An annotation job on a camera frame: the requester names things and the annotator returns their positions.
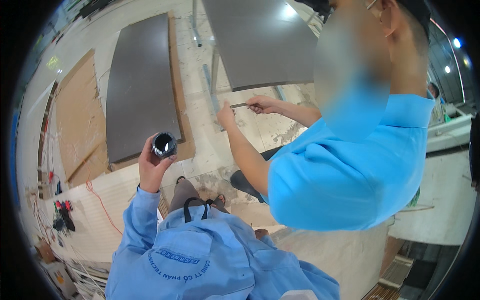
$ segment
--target table leg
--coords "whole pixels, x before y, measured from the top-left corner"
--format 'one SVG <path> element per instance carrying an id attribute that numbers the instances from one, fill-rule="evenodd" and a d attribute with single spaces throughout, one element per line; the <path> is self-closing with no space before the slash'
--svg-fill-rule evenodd
<path id="1" fill-rule="evenodd" d="M 213 55 L 212 55 L 212 77 L 210 77 L 210 72 L 208 71 L 208 65 L 204 64 L 202 69 L 204 71 L 205 79 L 207 81 L 208 90 L 210 92 L 210 101 L 212 101 L 212 106 L 215 114 L 217 114 L 221 107 L 218 102 L 218 98 L 216 97 L 216 78 L 218 75 L 218 62 L 219 62 L 220 54 L 218 53 L 218 49 L 216 46 L 213 47 Z M 224 131 L 225 129 L 220 126 L 220 131 Z"/>
<path id="2" fill-rule="evenodd" d="M 283 93 L 283 88 L 279 85 L 276 85 L 273 87 L 276 90 L 276 93 L 278 94 L 278 97 L 282 101 L 287 101 L 287 97 L 285 97 L 285 94 Z"/>
<path id="3" fill-rule="evenodd" d="M 192 15 L 189 16 L 190 23 L 192 24 L 193 40 L 197 43 L 198 47 L 202 46 L 202 40 L 197 30 L 197 0 L 192 0 Z"/>

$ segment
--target ear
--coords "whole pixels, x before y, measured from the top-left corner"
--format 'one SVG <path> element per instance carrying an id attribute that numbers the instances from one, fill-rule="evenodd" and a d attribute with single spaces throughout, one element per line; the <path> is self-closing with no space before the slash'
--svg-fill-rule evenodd
<path id="1" fill-rule="evenodd" d="M 397 28 L 401 18 L 401 11 L 394 0 L 382 0 L 380 21 L 385 36 L 391 35 Z"/>

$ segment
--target neck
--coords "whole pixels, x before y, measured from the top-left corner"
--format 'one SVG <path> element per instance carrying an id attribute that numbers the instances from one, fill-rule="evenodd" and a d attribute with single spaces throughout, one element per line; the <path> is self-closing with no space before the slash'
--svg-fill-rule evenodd
<path id="1" fill-rule="evenodd" d="M 392 57 L 390 94 L 427 95 L 427 60 L 420 56 L 414 45 L 396 49 Z"/>

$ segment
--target gray pants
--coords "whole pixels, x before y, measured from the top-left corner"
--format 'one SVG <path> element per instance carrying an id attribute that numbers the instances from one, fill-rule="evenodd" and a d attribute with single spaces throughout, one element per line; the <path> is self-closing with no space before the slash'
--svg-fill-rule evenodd
<path id="1" fill-rule="evenodd" d="M 169 213 L 171 213 L 174 210 L 177 210 L 179 208 L 183 208 L 183 205 L 189 198 L 200 198 L 200 195 L 198 194 L 197 190 L 193 187 L 192 183 L 186 179 L 181 180 L 176 186 L 175 186 L 175 193 L 173 194 L 172 202 L 170 203 L 170 209 L 168 210 Z M 201 206 L 202 203 L 199 201 L 190 201 L 188 206 Z M 216 209 L 218 209 L 221 212 L 229 214 L 229 212 L 225 209 L 223 206 L 223 203 L 221 201 L 219 203 L 215 203 Z"/>

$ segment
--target black strap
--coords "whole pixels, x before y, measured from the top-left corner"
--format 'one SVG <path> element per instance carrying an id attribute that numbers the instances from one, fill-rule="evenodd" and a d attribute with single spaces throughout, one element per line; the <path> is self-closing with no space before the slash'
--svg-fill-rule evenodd
<path id="1" fill-rule="evenodd" d="M 200 198 L 192 197 L 192 198 L 188 198 L 187 201 L 185 201 L 185 204 L 183 205 L 183 214 L 185 215 L 185 223 L 188 223 L 192 220 L 192 216 L 190 216 L 190 211 L 188 210 L 188 205 L 193 200 L 200 201 L 205 206 L 205 211 L 202 216 L 202 220 L 205 220 L 207 218 L 207 212 L 208 212 L 207 203 L 205 203 L 205 201 L 203 201 Z"/>

